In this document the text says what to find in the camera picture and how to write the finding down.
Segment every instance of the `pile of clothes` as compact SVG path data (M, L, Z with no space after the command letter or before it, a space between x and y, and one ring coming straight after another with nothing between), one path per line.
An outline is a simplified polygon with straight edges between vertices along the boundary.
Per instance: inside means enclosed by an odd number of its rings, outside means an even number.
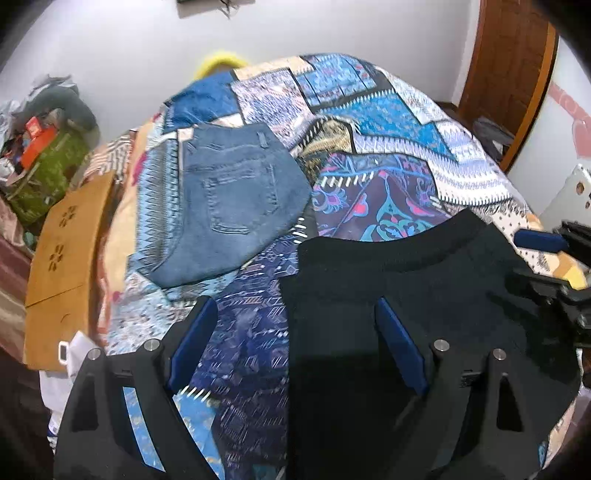
M80 132L95 126L70 76L41 77L22 102L0 105L0 192L28 230L64 196L88 152Z

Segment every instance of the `blue jeans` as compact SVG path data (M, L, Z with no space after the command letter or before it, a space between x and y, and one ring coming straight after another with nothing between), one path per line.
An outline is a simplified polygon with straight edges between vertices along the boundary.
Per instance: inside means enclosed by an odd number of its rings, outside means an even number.
M181 222L147 275L162 288L234 270L296 221L310 197L297 163L265 124L199 124L178 148Z

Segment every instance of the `white wall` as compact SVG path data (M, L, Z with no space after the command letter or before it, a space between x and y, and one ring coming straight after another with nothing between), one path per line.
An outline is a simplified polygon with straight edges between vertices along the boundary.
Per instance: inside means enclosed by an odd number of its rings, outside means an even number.
M474 52L474 43L476 42L476 33L478 32L479 18L480 0L470 0L466 27L466 41L464 43L460 70L457 74L456 85L453 89L452 95L452 103L455 105L460 105L462 93L464 93L464 87L466 86L466 80L468 79L468 72L470 71L470 64L472 63L472 53Z
M0 101L21 99L39 74L71 73L109 140L153 114L216 50L251 63L350 53L451 101L472 1L255 0L227 19L217 0L55 0L0 73Z
M552 80L591 114L591 82L562 38ZM591 158L577 158L573 117L546 96L509 179L540 215L578 163L591 168Z

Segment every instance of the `bed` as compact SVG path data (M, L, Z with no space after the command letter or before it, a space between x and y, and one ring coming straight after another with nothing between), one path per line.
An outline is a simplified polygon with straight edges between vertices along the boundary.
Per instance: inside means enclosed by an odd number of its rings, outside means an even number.
M467 129L403 80L344 54L216 73L93 152L72 189L111 170L119 186L98 258L106 352L162 338L198 296L212 296L220 310L216 332L175 403L220 479L281 478L289 340L278 279L297 272L297 246L316 232L292 229L240 269L193 285L162 290L142 274L178 205L178 165L159 146L201 122L266 123L313 187L307 216L318 235L396 240L464 208L493 222L509 242L518 228L541 225ZM570 257L516 250L535 272L581 284ZM135 391L126 389L125 398L145 462L162 469ZM543 461L561 445L573 409L574 403L542 446Z

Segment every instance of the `green bag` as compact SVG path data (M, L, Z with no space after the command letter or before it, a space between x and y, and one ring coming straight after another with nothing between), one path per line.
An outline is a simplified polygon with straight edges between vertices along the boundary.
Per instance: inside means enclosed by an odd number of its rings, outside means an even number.
M42 218L66 194L70 179L88 153L74 130L61 129L39 154L31 170L12 186L7 201L23 226Z

